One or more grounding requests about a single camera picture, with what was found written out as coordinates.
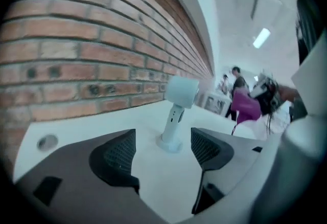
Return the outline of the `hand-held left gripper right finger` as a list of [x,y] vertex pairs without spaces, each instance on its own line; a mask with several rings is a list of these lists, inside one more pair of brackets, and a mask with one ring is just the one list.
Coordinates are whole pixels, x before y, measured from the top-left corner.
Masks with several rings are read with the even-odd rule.
[[191,150],[202,173],[192,214],[197,215],[227,196],[243,179],[265,141],[191,129]]

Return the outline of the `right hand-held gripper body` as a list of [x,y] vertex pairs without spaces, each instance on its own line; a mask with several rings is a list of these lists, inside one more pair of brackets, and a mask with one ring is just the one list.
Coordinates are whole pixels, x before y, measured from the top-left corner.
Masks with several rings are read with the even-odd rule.
[[259,74],[258,81],[250,92],[250,97],[259,102],[263,116],[274,113],[281,106],[278,83],[265,74]]

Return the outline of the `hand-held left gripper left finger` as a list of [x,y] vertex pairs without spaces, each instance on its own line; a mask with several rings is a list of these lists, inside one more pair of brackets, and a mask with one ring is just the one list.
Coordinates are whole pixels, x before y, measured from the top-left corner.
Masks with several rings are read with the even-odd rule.
[[135,153],[135,129],[109,133],[57,149],[15,185],[48,223],[163,223],[139,196]]

